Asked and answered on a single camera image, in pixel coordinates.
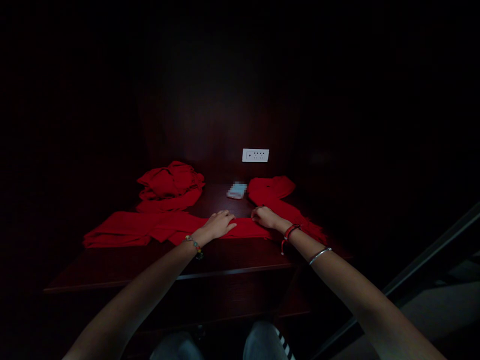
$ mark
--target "white wall socket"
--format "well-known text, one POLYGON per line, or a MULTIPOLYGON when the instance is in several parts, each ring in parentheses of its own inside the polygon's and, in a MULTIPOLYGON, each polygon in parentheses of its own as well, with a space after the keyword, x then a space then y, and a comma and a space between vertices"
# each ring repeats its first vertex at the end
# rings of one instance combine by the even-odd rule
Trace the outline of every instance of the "white wall socket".
POLYGON ((268 149, 243 149, 241 161, 244 163, 268 163, 269 152, 268 149))

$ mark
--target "red bracelet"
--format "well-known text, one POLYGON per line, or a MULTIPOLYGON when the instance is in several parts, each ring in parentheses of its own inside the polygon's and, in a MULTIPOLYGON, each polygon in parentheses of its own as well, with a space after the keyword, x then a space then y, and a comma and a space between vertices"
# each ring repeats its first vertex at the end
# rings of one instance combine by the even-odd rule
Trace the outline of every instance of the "red bracelet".
POLYGON ((284 254, 284 244, 289 241, 290 234, 293 230, 300 229, 300 225, 293 224, 285 231, 285 236, 283 237, 283 241, 281 242, 281 254, 284 254))

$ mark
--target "dark wooden desk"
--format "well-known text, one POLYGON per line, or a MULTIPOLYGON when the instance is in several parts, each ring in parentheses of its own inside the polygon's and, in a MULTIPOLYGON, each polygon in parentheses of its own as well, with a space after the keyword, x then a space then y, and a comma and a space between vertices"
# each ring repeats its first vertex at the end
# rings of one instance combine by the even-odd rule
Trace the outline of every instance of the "dark wooden desk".
MULTIPOLYGON (((238 218, 250 217, 255 205, 245 198, 227 198, 229 188, 229 184, 207 184, 188 211, 207 218, 213 212, 229 209, 238 218)), ((298 205, 294 196, 286 201, 298 205)), ((277 232, 272 235, 273 240, 244 238, 209 243, 204 249, 205 258, 193 260, 185 268, 142 328, 167 329, 262 314, 309 312, 309 301, 296 282, 305 261, 293 248, 281 255, 282 236, 277 232)), ((86 249, 44 293, 125 286, 173 247, 168 241, 152 240, 147 246, 86 249)))
MULTIPOLYGON (((250 217, 254 205, 247 199, 226 197, 230 185, 206 185, 201 198, 188 211, 207 218, 213 212, 229 209, 238 218, 250 217)), ((295 251, 280 254, 282 236, 272 232, 274 240, 244 238, 215 240, 205 248, 205 259, 192 261, 179 280, 219 275, 251 273, 292 268, 301 264, 295 251)), ((47 294, 125 286, 174 245, 152 240, 147 246, 90 248, 60 273, 45 289, 47 294)))

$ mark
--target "gray pants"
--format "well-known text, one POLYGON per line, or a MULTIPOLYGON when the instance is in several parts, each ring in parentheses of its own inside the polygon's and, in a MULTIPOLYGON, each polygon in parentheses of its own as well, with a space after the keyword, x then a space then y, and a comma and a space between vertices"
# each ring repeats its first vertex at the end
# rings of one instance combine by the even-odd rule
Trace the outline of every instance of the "gray pants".
MULTIPOLYGON (((150 360, 204 360, 199 348, 188 332, 177 332, 165 337, 151 353, 150 360)), ((275 326, 257 321, 243 348, 243 360, 288 360, 295 357, 285 338, 275 326)))

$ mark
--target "red scarf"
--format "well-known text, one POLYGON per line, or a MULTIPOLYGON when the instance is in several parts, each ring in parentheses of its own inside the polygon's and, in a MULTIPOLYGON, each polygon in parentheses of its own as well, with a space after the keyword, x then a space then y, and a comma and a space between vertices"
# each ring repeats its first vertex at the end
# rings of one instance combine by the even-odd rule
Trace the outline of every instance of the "red scarf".
MULTIPOLYGON (((147 245, 151 238, 161 243, 169 240, 179 245, 186 235, 202 227, 208 219, 181 211, 195 204, 205 185, 202 174, 179 161, 168 167, 153 169, 139 180, 145 185, 140 193, 139 212, 114 212, 100 226, 85 235, 86 248, 112 248, 147 245)), ((254 178, 248 184, 248 197, 257 206, 267 206, 282 218, 294 224, 317 241, 327 245, 322 228, 303 217, 300 211, 280 200, 291 194, 295 184, 286 176, 254 178)), ((271 233, 250 218, 238 218, 231 231, 222 239, 265 238, 271 233)))

